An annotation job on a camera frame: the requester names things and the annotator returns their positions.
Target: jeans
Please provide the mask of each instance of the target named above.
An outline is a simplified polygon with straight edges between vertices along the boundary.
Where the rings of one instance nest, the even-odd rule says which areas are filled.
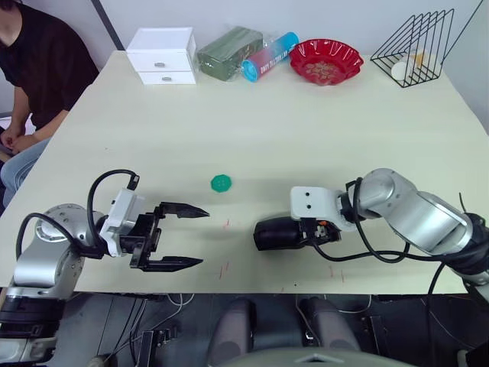
[[[0,178],[5,185],[5,193],[3,195],[3,206],[5,208],[10,203],[10,200],[12,200],[12,197],[14,197],[18,188],[22,185],[22,182],[24,182],[29,171],[46,148],[47,143],[49,143],[49,140],[39,141],[4,163],[0,171]]]

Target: hand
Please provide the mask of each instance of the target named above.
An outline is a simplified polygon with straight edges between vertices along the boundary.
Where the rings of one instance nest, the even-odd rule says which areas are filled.
[[[24,125],[16,125],[11,123],[10,126],[8,126],[4,132],[0,135],[0,141],[2,141],[2,144],[7,147],[8,149],[13,149],[14,148],[14,141],[17,139],[19,136],[22,136],[25,134],[25,126]]]
[[[17,154],[25,151],[27,148],[38,143],[39,141],[33,135],[22,135],[14,140],[12,144],[12,153]]]

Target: blue cylinder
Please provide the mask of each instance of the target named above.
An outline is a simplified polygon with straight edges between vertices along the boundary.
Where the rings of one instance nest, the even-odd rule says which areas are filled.
[[[241,73],[251,82],[256,82],[277,63],[287,57],[289,52],[299,43],[293,32],[286,33],[275,40],[270,46],[258,51],[241,63]]]

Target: green bottle cap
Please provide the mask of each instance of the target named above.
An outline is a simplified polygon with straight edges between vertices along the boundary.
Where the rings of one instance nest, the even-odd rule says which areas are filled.
[[[225,174],[218,174],[211,181],[211,188],[218,193],[224,193],[229,190],[231,186],[231,178]]]

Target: cylindrical container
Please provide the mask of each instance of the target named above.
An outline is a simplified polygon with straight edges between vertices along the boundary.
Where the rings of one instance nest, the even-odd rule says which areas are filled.
[[[397,61],[390,69],[390,75],[395,80],[404,80],[404,77],[411,76],[414,68],[414,60],[412,57],[405,56]]]
[[[241,73],[251,82],[256,82],[268,70],[287,57],[293,47],[299,43],[299,38],[289,32],[278,38],[270,46],[258,51],[241,63]]]

